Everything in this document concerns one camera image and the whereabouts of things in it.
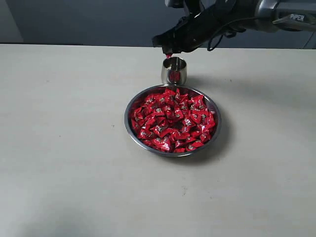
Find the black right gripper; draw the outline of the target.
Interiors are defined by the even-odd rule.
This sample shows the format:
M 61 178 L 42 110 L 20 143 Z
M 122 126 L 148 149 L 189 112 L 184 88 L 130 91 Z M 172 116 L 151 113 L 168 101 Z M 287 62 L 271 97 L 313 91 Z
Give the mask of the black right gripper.
M 257 0 L 217 0 L 205 9 L 198 3 L 199 0 L 186 0 L 189 15 L 170 30 L 154 36 L 153 46 L 160 47 L 165 55 L 189 53 L 219 35 L 232 38 L 255 26 Z

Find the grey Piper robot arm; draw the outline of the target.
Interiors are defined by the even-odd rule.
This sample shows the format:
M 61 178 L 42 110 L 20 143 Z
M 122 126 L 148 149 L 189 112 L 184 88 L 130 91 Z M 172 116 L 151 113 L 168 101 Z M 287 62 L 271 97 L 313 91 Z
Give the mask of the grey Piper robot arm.
M 166 55 L 189 53 L 205 42 L 213 51 L 215 37 L 233 38 L 246 30 L 274 33 L 314 32 L 316 2 L 314 0 L 217 0 L 204 7 L 200 0 L 167 0 L 165 5 L 184 9 L 186 15 L 161 35 L 154 36 L 154 47 Z

